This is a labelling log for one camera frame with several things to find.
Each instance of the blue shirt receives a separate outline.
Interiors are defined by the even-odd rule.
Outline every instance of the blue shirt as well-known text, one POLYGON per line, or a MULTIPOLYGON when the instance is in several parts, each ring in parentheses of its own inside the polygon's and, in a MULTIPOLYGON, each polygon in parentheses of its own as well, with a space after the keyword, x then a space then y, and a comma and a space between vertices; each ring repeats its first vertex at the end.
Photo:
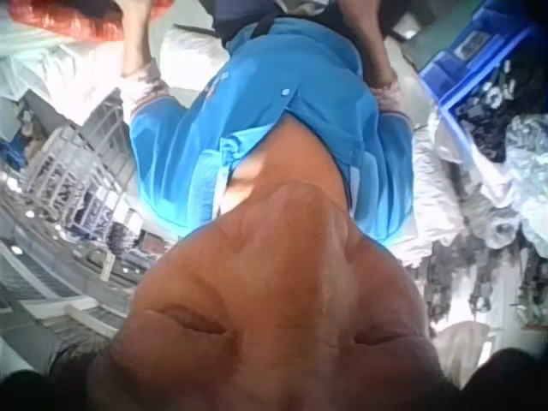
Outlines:
POLYGON ((230 60, 189 109, 160 98, 130 124, 140 194, 180 236, 218 213, 231 173, 285 113, 321 139, 341 171, 348 212, 386 244, 411 211, 412 132, 401 113, 379 113, 352 43, 316 23, 247 26, 230 60))

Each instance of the person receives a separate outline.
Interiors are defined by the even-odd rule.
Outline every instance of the person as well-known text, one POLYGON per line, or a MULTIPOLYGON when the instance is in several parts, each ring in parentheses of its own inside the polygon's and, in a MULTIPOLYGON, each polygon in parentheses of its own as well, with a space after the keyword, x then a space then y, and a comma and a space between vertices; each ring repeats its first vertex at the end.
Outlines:
POLYGON ((231 58, 188 109, 151 59, 152 0, 118 3, 141 195, 183 239, 111 342, 63 351, 46 377, 8 378, 8 409, 459 403, 420 294, 383 247, 411 211, 413 172, 380 0, 339 0, 314 18, 217 0, 231 58))

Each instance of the red bag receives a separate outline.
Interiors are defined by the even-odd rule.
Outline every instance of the red bag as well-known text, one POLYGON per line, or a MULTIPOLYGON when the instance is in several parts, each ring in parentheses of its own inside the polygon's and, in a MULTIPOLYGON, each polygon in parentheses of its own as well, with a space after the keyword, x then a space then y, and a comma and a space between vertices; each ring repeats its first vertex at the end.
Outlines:
MULTIPOLYGON (((162 16, 175 0, 155 0, 151 19, 162 16)), ((109 13, 104 19, 90 19, 79 11, 51 0, 9 0, 11 18, 28 26, 39 27, 78 40, 123 40, 122 15, 109 13)))

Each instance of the blue plastic crate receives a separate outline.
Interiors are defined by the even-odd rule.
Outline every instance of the blue plastic crate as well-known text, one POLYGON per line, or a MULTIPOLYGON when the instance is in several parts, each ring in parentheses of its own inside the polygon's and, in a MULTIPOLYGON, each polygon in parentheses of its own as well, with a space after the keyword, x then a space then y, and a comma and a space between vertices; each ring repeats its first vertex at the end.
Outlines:
POLYGON ((473 161, 474 142, 451 109, 524 40, 540 37, 537 33, 538 29, 523 16, 520 2, 486 1, 451 47, 420 72, 426 89, 438 101, 442 116, 456 135, 456 145, 465 163, 473 161))

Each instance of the black strap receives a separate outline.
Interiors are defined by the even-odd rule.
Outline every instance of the black strap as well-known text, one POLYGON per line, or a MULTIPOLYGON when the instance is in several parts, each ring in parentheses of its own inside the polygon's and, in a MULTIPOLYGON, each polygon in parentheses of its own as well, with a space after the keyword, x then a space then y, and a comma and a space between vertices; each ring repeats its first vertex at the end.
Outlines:
POLYGON ((256 39, 257 37, 268 34, 268 32, 272 28, 272 25, 274 24, 274 20, 279 17, 280 14, 281 13, 272 13, 271 15, 266 15, 265 17, 260 19, 259 23, 257 23, 257 26, 255 26, 253 33, 251 33, 251 38, 256 39))

